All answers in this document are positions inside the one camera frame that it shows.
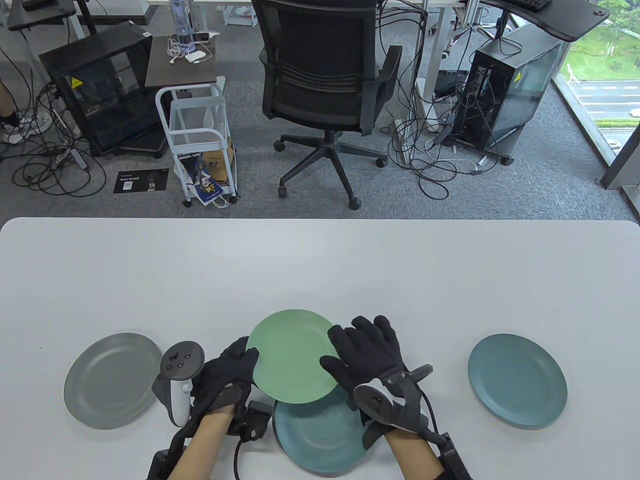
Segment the person's right hand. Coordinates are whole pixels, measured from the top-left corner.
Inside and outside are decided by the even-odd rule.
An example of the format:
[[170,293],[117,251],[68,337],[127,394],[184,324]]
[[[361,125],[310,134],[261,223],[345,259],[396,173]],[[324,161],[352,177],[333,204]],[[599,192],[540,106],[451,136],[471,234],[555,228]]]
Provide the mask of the person's right hand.
[[397,334],[383,315],[373,321],[355,317],[348,327],[334,325],[327,337],[336,356],[323,355],[319,364],[348,394],[374,380],[406,370]]

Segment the person's left hand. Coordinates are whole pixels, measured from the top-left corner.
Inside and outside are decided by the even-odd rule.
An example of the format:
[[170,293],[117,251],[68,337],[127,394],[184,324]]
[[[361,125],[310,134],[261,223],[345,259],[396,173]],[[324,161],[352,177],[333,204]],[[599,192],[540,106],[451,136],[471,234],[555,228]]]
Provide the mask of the person's left hand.
[[199,425],[206,415],[231,406],[233,417],[228,432],[234,434],[240,429],[259,358],[258,349],[247,348],[248,340],[248,336],[238,338],[217,358],[205,362],[192,379],[191,416],[196,425]]

